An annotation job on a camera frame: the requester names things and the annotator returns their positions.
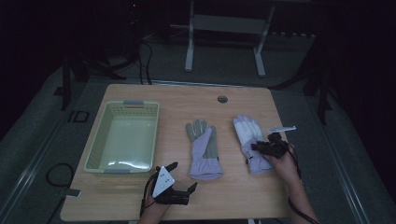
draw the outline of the table leg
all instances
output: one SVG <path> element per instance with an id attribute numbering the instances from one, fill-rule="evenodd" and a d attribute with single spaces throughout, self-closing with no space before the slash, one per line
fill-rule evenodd
<path id="1" fill-rule="evenodd" d="M 264 65 L 262 63 L 262 47 L 264 46 L 264 42 L 266 37 L 268 36 L 268 30 L 270 29 L 270 24 L 271 20 L 274 16 L 276 7 L 271 7 L 270 13 L 268 14 L 268 18 L 266 23 L 263 26 L 262 29 L 262 37 L 260 39 L 260 43 L 253 49 L 254 53 L 254 58 L 256 60 L 256 66 L 257 66 L 257 72 L 259 74 L 259 77 L 264 77 L 265 76 L 265 70 L 264 70 Z"/>
<path id="2" fill-rule="evenodd" d="M 187 48 L 186 65 L 184 70 L 190 72 L 192 70 L 192 60 L 194 57 L 194 0 L 191 0 L 190 5 L 190 26 L 189 26 L 189 46 Z"/>

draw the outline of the metal stand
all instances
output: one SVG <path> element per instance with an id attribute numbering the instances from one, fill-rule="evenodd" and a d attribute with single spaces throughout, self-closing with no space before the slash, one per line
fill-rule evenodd
<path id="1" fill-rule="evenodd" d="M 266 37 L 268 36 L 268 30 L 274 16 L 275 9 L 275 7 L 270 8 L 267 20 L 208 16 L 194 14 L 194 0 L 191 0 L 189 45 L 187 48 L 186 65 L 184 68 L 186 72 L 192 71 L 192 61 L 194 56 L 194 30 L 209 30 L 261 35 L 260 43 L 253 49 L 253 53 L 256 60 L 258 75 L 259 77 L 264 77 L 265 70 L 262 62 L 262 47 Z"/>

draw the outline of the gray glove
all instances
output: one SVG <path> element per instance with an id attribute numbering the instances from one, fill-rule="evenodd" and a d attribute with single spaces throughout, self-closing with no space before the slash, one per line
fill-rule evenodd
<path id="1" fill-rule="evenodd" d="M 187 134 L 192 142 L 192 163 L 190 176 L 194 179 L 209 180 L 222 176 L 218 157 L 216 128 L 206 120 L 196 120 L 194 125 L 186 125 Z"/>

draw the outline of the person's right hand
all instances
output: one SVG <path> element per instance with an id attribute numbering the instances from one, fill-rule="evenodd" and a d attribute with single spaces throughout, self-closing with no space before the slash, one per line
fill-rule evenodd
<path id="1" fill-rule="evenodd" d="M 293 154 L 294 148 L 289 146 L 289 151 Z M 287 185 L 293 184 L 295 181 L 300 182 L 296 164 L 289 152 L 285 153 L 280 159 L 273 156 L 265 156 L 265 158 L 274 165 L 277 174 Z"/>

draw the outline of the white glove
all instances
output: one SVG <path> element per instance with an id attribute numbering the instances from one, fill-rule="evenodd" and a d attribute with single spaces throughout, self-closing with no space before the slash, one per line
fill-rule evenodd
<path id="1" fill-rule="evenodd" d="M 247 116 L 238 115 L 233 119 L 233 126 L 241 143 L 242 152 L 247 158 L 250 173 L 260 175 L 272 171 L 274 166 L 259 151 L 251 149 L 251 144 L 264 141 L 258 122 Z"/>

